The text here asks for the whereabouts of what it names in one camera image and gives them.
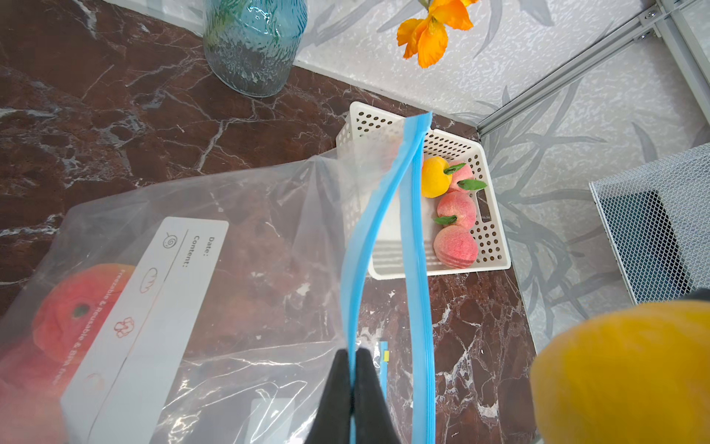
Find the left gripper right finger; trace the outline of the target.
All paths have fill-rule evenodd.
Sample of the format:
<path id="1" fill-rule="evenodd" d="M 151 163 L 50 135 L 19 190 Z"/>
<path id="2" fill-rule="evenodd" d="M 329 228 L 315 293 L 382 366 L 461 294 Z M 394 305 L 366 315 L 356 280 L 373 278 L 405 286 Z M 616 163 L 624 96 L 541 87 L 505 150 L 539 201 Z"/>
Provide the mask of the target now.
<path id="1" fill-rule="evenodd" d="M 356 351 L 353 407 L 357 444 L 400 444 L 379 384 L 371 353 Z"/>

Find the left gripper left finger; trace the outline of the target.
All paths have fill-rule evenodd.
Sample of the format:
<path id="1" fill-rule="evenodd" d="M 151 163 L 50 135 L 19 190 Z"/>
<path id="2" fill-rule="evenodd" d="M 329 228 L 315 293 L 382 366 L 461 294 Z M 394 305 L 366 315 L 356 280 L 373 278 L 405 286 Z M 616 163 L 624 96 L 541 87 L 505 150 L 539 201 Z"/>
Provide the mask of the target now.
<path id="1" fill-rule="evenodd" d="M 351 437 L 351 404 L 348 352 L 338 350 L 305 444 L 348 444 Z"/>

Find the yellow peach with leaf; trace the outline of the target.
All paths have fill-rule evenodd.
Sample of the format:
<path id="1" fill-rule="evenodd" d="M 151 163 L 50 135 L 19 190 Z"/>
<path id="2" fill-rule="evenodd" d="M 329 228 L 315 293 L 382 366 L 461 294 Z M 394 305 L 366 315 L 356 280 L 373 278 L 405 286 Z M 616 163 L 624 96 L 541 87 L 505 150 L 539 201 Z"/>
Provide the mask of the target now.
<path id="1" fill-rule="evenodd" d="M 644 303 L 558 335 L 534 360 L 546 443 L 706 443 L 709 303 Z"/>

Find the white perforated plastic basket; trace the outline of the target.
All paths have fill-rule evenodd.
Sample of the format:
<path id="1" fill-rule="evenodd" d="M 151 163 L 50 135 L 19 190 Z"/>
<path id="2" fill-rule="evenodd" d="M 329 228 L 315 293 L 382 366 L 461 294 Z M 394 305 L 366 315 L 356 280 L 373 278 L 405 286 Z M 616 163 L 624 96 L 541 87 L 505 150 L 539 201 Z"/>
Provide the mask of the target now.
<path id="1" fill-rule="evenodd" d="M 349 106 L 343 129 L 336 138 L 340 157 L 357 163 L 383 159 L 385 151 L 372 153 L 368 145 L 380 142 L 384 149 L 397 149 L 403 117 L 361 102 Z M 455 169 L 451 189 L 436 198 L 423 198 L 423 241 L 427 273 L 443 276 L 458 273 L 505 270 L 511 266 L 502 218 L 484 148 L 478 142 L 440 129 L 428 131 L 423 142 L 425 159 L 441 158 Z M 438 257 L 440 242 L 453 243 L 469 232 L 466 246 L 473 248 L 465 261 L 454 265 Z"/>

